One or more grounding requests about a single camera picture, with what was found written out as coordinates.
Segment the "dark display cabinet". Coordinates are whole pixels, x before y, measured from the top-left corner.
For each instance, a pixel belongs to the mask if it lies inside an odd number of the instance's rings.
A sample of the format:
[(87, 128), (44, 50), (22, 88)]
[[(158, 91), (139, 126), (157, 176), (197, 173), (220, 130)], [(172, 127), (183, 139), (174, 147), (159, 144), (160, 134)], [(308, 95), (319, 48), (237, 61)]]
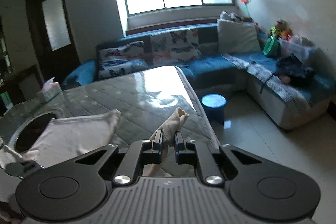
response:
[(1, 116), (15, 105), (15, 89), (8, 79), (12, 69), (1, 22)]

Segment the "blue round stool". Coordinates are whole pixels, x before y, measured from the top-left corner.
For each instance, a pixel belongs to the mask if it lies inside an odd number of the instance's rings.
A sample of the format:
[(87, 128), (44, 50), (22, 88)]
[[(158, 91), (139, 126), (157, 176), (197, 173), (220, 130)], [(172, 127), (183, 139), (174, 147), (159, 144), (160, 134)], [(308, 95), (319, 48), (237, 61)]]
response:
[(201, 103), (208, 120), (224, 125), (224, 106), (227, 100), (220, 94), (207, 94), (202, 97)]

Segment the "cream white garment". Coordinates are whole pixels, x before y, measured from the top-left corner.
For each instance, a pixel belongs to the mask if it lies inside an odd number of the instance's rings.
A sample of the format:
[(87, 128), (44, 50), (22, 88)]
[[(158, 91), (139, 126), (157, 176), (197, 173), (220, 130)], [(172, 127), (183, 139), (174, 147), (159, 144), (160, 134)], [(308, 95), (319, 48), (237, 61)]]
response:
[[(163, 133), (162, 161), (168, 153), (168, 146), (174, 146), (174, 135), (180, 131), (189, 114), (180, 107), (151, 135)], [(121, 112), (113, 109), (105, 114), (51, 119), (35, 144), (23, 155), (11, 149), (1, 138), (1, 168), (14, 162), (35, 160), (39, 165), (49, 167), (80, 156), (107, 145), (121, 120)], [(161, 167), (157, 164), (144, 166), (143, 176), (157, 176)]]

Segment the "grey quilted star table cover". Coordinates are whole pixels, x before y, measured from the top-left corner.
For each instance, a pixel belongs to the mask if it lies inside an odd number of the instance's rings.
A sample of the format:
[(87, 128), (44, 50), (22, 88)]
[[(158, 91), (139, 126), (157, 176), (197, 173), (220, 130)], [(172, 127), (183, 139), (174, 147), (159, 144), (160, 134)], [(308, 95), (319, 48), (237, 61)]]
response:
[(117, 109), (121, 118), (110, 142), (127, 148), (136, 140), (150, 138), (177, 107), (189, 114), (182, 128), (185, 140), (202, 141), (212, 149), (219, 147), (196, 93), (183, 72), (173, 66), (65, 90), (48, 103), (38, 98), (19, 103), (1, 118), (1, 137), (13, 148), (22, 129), (44, 114), (68, 118)]

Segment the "left butterfly cushion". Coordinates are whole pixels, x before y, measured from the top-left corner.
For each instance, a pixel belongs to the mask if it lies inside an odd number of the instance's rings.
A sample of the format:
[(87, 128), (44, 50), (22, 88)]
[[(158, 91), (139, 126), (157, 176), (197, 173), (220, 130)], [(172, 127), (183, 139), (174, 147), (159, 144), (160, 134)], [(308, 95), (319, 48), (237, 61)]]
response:
[(142, 41), (99, 50), (98, 57), (99, 79), (123, 76), (148, 68), (148, 64), (145, 61), (144, 42)]

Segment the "plush toy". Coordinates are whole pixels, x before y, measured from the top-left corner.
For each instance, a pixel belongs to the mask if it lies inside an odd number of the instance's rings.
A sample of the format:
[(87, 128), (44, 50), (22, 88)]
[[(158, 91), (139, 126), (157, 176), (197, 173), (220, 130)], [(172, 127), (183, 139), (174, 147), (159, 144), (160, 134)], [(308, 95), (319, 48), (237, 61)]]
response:
[(276, 20), (276, 24), (270, 28), (268, 36), (272, 36), (276, 39), (289, 40), (292, 36), (292, 30), (285, 20), (278, 19)]

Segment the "grey square pillow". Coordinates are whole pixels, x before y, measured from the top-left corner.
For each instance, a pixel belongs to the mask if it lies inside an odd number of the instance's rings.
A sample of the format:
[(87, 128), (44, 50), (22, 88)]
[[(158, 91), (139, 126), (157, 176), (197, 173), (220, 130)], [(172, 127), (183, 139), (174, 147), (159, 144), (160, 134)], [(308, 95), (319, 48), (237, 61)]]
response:
[(222, 11), (218, 24), (219, 53), (246, 53), (261, 51), (256, 27), (240, 20), (235, 13)]

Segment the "right butterfly cushion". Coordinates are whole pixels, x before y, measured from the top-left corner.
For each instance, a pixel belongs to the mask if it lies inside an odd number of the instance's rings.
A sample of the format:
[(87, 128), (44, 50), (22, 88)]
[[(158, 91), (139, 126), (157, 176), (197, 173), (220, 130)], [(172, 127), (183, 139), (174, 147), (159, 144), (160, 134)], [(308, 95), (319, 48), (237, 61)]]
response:
[(154, 65), (187, 63), (202, 57), (198, 29), (185, 28), (159, 32), (150, 36)]

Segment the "tissue box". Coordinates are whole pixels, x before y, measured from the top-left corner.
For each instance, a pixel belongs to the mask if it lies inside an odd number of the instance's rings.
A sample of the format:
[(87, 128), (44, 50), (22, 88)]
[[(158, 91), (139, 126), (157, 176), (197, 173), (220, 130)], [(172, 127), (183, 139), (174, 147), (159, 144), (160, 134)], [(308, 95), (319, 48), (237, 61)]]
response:
[(55, 82), (54, 79), (55, 78), (52, 77), (51, 79), (47, 80), (43, 84), (42, 89), (37, 92), (37, 96), (42, 103), (49, 102), (62, 91), (60, 84)]

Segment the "clear plastic storage box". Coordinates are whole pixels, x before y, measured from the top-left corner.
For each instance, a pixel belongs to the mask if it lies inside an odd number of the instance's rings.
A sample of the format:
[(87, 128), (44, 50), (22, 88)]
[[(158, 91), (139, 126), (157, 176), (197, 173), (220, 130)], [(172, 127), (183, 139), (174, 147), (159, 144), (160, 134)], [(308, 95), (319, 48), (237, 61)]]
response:
[(318, 51), (309, 39), (297, 35), (289, 40), (280, 39), (280, 48), (282, 57), (295, 55), (304, 65), (310, 65)]

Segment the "dark wooden door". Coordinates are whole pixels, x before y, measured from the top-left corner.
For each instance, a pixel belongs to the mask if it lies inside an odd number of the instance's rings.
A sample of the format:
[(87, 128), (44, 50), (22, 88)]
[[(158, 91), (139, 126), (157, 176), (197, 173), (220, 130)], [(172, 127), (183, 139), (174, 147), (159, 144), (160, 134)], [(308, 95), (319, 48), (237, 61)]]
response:
[(80, 65), (65, 0), (25, 0), (29, 31), (44, 80), (62, 83)]

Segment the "blue corner sofa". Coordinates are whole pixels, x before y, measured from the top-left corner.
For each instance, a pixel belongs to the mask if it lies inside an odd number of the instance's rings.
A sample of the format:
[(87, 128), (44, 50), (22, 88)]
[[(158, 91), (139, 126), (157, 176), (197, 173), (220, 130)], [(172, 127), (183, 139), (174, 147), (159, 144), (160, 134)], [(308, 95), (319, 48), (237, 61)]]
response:
[[(198, 29), (199, 49), (202, 57), (187, 63), (154, 65), (150, 36), (159, 32)], [(276, 60), (266, 57), (262, 51), (246, 53), (219, 53), (218, 26), (185, 27), (126, 36), (112, 42), (104, 42), (96, 47), (96, 58), (77, 67), (63, 81), (62, 89), (72, 89), (95, 81), (98, 78), (98, 51), (105, 48), (123, 46), (131, 42), (144, 42), (145, 61), (148, 68), (144, 72), (160, 67), (176, 67), (186, 76), (191, 87), (201, 96), (218, 92), (219, 88), (246, 90), (273, 121), (285, 130), (291, 130), (310, 122), (324, 114), (335, 94), (335, 80), (315, 71), (313, 81), (303, 87), (283, 83), (277, 76)]]

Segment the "dark clothes pile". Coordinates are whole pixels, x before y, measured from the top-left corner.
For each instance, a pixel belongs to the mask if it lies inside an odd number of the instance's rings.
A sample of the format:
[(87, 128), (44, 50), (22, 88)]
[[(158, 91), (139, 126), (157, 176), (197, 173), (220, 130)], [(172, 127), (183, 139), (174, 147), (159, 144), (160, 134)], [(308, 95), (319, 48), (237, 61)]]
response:
[(304, 65), (295, 55), (290, 55), (276, 60), (274, 75), (285, 84), (303, 87), (313, 81), (315, 70)]

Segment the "butterfly cushion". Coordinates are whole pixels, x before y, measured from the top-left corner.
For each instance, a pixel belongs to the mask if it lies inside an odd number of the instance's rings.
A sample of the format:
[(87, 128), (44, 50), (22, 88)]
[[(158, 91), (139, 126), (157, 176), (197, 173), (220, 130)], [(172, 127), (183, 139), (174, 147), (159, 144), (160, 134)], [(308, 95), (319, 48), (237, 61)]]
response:
[(144, 42), (142, 41), (99, 50), (98, 57), (99, 79), (123, 76), (148, 68), (148, 64), (145, 61)]
[(202, 57), (198, 29), (185, 28), (159, 32), (150, 36), (154, 65), (187, 63)]

